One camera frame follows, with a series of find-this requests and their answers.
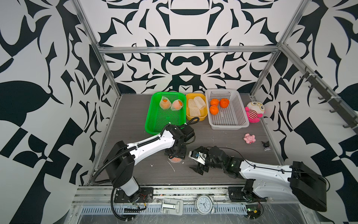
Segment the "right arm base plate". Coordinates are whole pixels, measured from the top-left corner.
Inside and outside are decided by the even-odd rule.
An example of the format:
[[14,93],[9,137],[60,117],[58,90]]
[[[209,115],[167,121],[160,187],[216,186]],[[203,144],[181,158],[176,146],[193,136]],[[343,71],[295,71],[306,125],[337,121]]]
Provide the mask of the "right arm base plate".
[[228,194],[231,202],[255,203],[261,200],[249,187],[228,187]]

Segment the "orange being unwrapped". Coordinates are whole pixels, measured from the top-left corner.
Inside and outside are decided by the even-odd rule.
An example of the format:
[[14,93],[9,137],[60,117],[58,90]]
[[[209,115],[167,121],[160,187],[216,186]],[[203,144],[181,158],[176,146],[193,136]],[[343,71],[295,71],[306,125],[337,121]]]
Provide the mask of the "orange being unwrapped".
[[218,106],[219,103],[220,103],[220,101],[219,101],[218,99],[212,99],[212,100],[210,101],[210,105],[211,105],[211,106]]

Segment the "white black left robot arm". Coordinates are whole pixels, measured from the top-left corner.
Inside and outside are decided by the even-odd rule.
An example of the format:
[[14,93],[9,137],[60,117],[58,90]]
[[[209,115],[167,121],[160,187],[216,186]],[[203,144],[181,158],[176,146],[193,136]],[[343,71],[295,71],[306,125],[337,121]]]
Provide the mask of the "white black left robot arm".
[[135,204],[140,198],[142,190],[133,176],[134,167],[145,158],[162,150],[169,159],[184,159],[187,145],[195,141],[195,133],[191,125],[198,123],[199,120],[199,117],[194,117],[179,126],[168,123],[155,136],[129,144],[119,141],[113,146],[102,166],[92,175],[89,184],[93,186],[112,184],[110,204],[118,220],[128,222],[135,218],[134,215],[121,216],[114,208],[116,190],[123,192],[130,203]]

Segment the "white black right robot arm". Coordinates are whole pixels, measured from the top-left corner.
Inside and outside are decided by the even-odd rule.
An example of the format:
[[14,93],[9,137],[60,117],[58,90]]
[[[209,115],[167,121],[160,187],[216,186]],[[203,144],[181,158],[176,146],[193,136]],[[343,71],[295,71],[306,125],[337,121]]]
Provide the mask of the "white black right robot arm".
[[269,165],[227,155],[221,148],[199,147],[189,152],[198,165],[193,170],[202,175],[210,168],[221,169],[233,179],[246,181],[245,196],[298,200],[314,211],[327,211],[327,180],[303,162],[292,165]]

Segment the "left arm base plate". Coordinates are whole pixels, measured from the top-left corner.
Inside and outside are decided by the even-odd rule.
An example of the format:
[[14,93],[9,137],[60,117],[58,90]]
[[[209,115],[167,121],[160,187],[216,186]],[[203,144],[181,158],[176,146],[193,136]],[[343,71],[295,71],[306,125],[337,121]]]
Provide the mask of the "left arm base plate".
[[114,203],[146,203],[152,201],[154,188],[140,188],[133,196],[127,196],[123,190],[117,188],[114,194]]

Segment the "white perforated plastic basket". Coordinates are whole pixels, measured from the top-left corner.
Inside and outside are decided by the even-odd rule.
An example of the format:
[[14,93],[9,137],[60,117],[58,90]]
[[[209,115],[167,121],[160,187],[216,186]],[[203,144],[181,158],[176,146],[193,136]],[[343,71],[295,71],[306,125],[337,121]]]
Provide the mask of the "white perforated plastic basket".
[[205,92],[207,108],[213,99],[228,99],[227,108],[219,108],[216,115],[208,112],[208,121],[213,130],[239,130],[249,126],[245,107],[237,90],[232,89],[208,89]]

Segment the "white foam net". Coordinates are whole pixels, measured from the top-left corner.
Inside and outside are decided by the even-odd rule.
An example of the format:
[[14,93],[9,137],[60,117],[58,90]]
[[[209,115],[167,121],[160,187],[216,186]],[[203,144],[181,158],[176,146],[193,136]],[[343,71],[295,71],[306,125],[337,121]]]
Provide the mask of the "white foam net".
[[198,108],[194,99],[188,99],[187,105],[190,109]]
[[199,110],[206,108],[206,103],[201,96],[194,97],[194,103]]
[[189,114],[191,117],[200,117],[200,109],[198,108],[189,108]]

